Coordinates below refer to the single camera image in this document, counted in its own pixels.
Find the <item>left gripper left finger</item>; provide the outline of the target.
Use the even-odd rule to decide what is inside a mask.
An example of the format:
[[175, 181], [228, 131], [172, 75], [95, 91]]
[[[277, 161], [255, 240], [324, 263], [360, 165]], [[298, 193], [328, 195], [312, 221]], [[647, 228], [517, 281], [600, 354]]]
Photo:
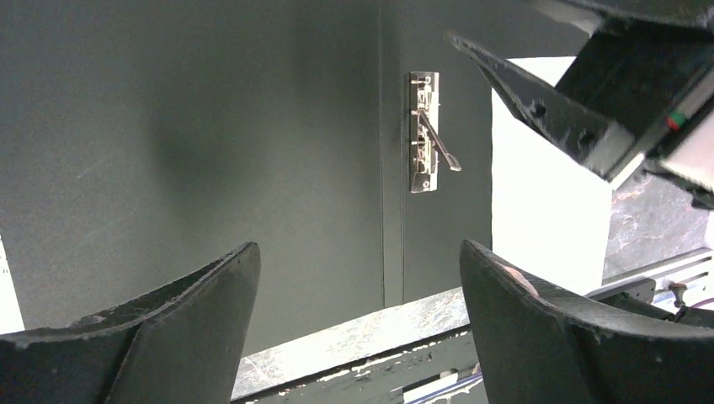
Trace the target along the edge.
[[2, 335], [2, 402], [228, 403], [260, 269], [248, 242], [66, 327]]

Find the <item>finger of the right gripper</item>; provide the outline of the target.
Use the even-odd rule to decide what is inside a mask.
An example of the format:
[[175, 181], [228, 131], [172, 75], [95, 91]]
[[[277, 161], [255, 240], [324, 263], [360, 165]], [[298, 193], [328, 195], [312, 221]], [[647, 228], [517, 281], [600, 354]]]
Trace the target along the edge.
[[456, 34], [447, 38], [478, 64], [517, 120], [604, 181], [617, 180], [618, 165], [634, 144], [629, 130], [477, 42]]

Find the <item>red folder with black inside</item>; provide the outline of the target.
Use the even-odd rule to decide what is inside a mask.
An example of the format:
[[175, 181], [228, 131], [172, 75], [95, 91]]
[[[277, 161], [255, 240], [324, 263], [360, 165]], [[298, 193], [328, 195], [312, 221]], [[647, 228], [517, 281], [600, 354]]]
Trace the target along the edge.
[[[455, 288], [492, 240], [491, 88], [584, 32], [519, 1], [4, 1], [1, 235], [28, 329], [245, 242], [244, 353]], [[438, 72], [434, 192], [409, 191], [408, 74]]]

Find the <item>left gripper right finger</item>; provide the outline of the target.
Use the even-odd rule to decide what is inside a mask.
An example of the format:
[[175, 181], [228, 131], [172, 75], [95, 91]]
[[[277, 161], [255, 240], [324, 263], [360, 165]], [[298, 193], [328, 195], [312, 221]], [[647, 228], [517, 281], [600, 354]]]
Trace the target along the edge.
[[712, 402], [711, 311], [591, 299], [470, 240], [460, 272], [491, 403]]

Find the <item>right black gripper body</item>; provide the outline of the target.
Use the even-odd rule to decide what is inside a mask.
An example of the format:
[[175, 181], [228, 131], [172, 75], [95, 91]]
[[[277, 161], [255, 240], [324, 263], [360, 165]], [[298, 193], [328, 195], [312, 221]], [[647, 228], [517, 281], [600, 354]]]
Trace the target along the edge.
[[713, 154], [703, 162], [684, 145], [713, 118], [713, 4], [710, 1], [534, 1], [550, 19], [589, 39], [557, 90], [633, 136], [603, 174], [619, 188], [650, 173], [713, 206]]

